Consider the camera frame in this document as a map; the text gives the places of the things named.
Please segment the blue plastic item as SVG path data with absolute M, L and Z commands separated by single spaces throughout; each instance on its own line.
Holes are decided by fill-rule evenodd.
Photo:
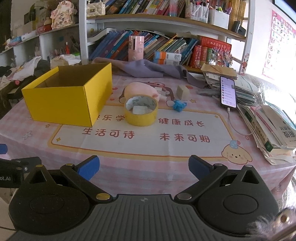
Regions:
M 180 113 L 186 108 L 186 106 L 187 106 L 187 103 L 185 101 L 175 100 L 172 108 L 173 110 Z

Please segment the yellow tape roll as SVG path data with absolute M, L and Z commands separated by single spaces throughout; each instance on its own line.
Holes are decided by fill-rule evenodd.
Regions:
M 133 106 L 147 106 L 147 114 L 138 115 L 132 113 Z M 157 117 L 158 102 L 147 95 L 136 95 L 125 101 L 125 121 L 133 126 L 150 126 Z

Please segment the pink cartoon desk mat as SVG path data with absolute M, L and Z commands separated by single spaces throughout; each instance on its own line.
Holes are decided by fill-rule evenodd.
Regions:
M 131 82 L 128 77 L 113 77 L 111 97 L 90 128 L 34 121 L 20 101 L 1 119 L 6 158 L 38 156 L 47 168 L 58 169 L 97 155 L 101 166 L 92 181 L 115 195 L 176 194 L 194 183 L 188 159 L 197 155 L 230 169 L 252 165 L 274 194 L 284 192 L 295 164 L 270 164 L 254 138 L 244 136 L 249 129 L 238 112 L 227 111 L 190 86 L 184 111 L 162 102 L 151 126 L 132 126 L 125 121 L 121 97 Z

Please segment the yellow cardboard box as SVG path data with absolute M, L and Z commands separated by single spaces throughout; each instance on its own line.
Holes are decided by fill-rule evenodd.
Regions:
M 112 93 L 110 63 L 58 66 L 22 89 L 35 121 L 92 127 Z

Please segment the grey utility knife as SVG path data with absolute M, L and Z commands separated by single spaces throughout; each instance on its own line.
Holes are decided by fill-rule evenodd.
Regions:
M 197 93 L 204 96 L 220 95 L 217 89 L 198 89 Z

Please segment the beige eraser block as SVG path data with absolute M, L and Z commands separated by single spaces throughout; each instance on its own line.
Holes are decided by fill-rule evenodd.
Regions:
M 180 100 L 189 100 L 190 92 L 185 85 L 178 85 L 176 94 Z

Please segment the white small box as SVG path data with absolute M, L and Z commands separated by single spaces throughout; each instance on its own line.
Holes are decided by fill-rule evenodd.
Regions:
M 138 114 L 138 115 L 143 115 L 148 113 L 149 108 L 147 106 L 133 106 L 132 108 L 132 113 L 133 114 Z

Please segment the smartphone with lit screen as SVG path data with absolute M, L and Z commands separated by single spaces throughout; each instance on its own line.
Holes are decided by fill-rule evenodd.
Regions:
M 220 77 L 220 103 L 227 108 L 237 108 L 235 82 L 233 79 Z

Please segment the brown paper envelope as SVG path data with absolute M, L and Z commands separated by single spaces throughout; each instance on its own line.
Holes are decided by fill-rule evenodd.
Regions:
M 203 64 L 201 71 L 203 73 L 212 73 L 219 76 L 237 79 L 237 72 L 233 68 L 220 65 Z

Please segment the red book set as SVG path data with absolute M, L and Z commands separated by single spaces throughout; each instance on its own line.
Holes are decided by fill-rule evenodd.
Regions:
M 190 67 L 201 69 L 204 64 L 230 67 L 232 45 L 221 40 L 198 36 L 190 59 Z

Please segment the purple grey cloth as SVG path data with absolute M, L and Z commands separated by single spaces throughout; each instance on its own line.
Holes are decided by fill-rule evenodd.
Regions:
M 200 89 L 208 85 L 206 80 L 195 78 L 181 65 L 161 65 L 144 59 L 126 62 L 101 57 L 95 58 L 91 63 L 111 63 L 112 71 L 115 71 L 115 75 L 132 76 L 135 78 L 163 78 L 164 76 L 169 76 L 176 79 L 186 79 L 189 84 Z

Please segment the white bookshelf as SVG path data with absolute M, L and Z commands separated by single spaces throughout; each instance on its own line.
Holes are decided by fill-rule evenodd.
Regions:
M 91 28 L 94 28 L 95 32 L 100 32 L 105 28 L 115 28 L 118 30 L 139 29 L 158 31 L 167 35 L 191 33 L 194 36 L 207 36 L 228 43 L 230 43 L 232 39 L 241 41 L 244 43 L 242 57 L 239 59 L 234 57 L 233 60 L 240 64 L 238 73 L 243 75 L 247 70 L 255 20 L 255 1 L 247 1 L 247 3 L 248 17 L 244 18 L 244 20 L 247 21 L 247 32 L 246 36 L 241 36 L 231 30 L 215 25 L 178 18 L 176 16 L 115 14 L 88 19 L 86 17 L 86 1 L 79 1 L 79 39 L 82 64 L 88 64 L 88 46 L 96 41 L 94 38 L 89 37 Z

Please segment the pink cylindrical container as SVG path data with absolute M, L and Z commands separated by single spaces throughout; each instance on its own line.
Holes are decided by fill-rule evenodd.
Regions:
M 128 61 L 142 60 L 144 58 L 144 36 L 129 36 Z

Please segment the white pen holder box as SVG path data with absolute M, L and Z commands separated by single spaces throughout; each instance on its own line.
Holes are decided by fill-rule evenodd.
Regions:
M 208 14 L 208 23 L 227 29 L 229 25 L 229 15 L 216 9 L 210 9 Z

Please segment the white pearl handbag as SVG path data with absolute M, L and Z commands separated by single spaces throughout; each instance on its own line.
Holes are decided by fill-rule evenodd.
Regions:
M 105 3 L 103 1 L 98 1 L 95 3 L 88 3 L 86 9 L 86 16 L 88 18 L 104 16 L 106 14 L 105 11 Z

